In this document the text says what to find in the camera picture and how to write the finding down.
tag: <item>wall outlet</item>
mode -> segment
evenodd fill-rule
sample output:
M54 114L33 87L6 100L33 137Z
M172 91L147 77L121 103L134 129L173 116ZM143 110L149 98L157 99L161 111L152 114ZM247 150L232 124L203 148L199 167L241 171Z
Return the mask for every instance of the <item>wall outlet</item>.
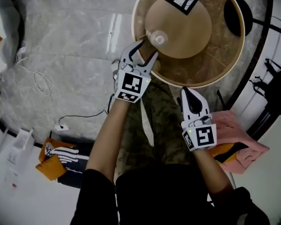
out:
M67 131L69 130L69 127L65 123L61 123L60 125L59 124L55 125L55 129L57 131Z

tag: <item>round wooden tray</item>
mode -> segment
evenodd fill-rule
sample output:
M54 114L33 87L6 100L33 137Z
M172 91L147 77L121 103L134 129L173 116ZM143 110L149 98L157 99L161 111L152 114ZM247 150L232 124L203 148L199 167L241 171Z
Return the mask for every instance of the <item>round wooden tray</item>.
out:
M156 47L171 58L190 58L201 52L211 37L211 19L199 1L189 15L165 0L157 0L145 18L146 34L162 31L167 35L163 47Z
M145 40L144 45L139 49L143 61L156 51L147 38L145 29L146 16L156 1L137 0L133 9L133 38L135 41ZM170 57L160 50L159 60L152 69L153 75L173 86L197 88L220 80L236 64L244 46L244 19L237 2L231 0L241 23L240 37L233 35L225 23L223 11L226 0L199 1L209 13L212 24L207 45L198 54L184 59Z

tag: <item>camouflage pants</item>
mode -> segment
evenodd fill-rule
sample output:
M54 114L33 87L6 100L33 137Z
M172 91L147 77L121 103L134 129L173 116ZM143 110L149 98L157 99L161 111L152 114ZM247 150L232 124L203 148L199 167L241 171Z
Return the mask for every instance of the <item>camouflage pants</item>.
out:
M160 164L196 164L182 137L182 113L167 84L152 77L142 97L154 135L151 147L144 133L141 102L131 104L118 156L116 174Z

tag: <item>black shirt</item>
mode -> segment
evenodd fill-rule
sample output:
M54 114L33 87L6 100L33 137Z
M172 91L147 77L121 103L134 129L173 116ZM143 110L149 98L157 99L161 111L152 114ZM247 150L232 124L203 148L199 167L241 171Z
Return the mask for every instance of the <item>black shirt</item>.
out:
M164 165L131 170L114 186L104 175L86 170L72 225L137 224L269 224L249 192L234 190L226 203L207 202L203 178L190 165Z

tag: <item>pink cloth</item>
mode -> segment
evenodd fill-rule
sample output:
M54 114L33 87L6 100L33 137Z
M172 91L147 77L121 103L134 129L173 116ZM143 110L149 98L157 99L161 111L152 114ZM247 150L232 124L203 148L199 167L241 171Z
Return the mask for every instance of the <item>pink cloth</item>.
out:
M269 150L267 146L253 140L243 131L232 111L214 112L212 113L212 121L216 124L217 145L238 142L248 146L248 148L237 152L235 160L221 164L223 170L242 174L252 162Z

